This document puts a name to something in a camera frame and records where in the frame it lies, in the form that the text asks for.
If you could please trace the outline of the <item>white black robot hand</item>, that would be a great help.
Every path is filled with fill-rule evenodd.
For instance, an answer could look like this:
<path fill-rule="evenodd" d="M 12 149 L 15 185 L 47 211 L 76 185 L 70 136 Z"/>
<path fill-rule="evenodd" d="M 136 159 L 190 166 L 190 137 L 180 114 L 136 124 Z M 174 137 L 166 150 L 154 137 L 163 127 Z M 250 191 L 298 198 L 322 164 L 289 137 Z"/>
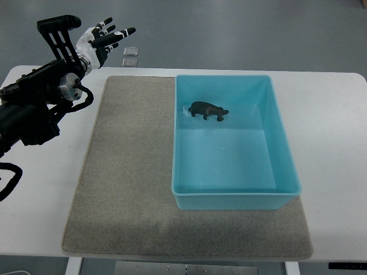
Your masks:
<path fill-rule="evenodd" d="M 92 70 L 100 69 L 109 53 L 118 47 L 118 43 L 136 32 L 136 28 L 129 27 L 117 30 L 112 25 L 112 17 L 90 27 L 77 41 L 76 53 L 85 70 L 89 74 Z"/>

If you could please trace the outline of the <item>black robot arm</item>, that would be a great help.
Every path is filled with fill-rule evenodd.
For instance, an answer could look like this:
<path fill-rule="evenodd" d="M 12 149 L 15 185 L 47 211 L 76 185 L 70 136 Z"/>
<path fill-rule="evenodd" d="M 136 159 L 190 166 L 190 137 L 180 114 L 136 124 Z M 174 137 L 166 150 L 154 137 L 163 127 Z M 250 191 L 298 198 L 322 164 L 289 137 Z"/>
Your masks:
<path fill-rule="evenodd" d="M 37 22 L 56 59 L 1 89 L 1 155 L 18 141 L 26 146 L 48 142 L 60 134 L 58 123 L 67 113 L 92 104 L 92 92 L 81 84 L 85 69 L 68 33 L 80 26 L 74 15 Z"/>

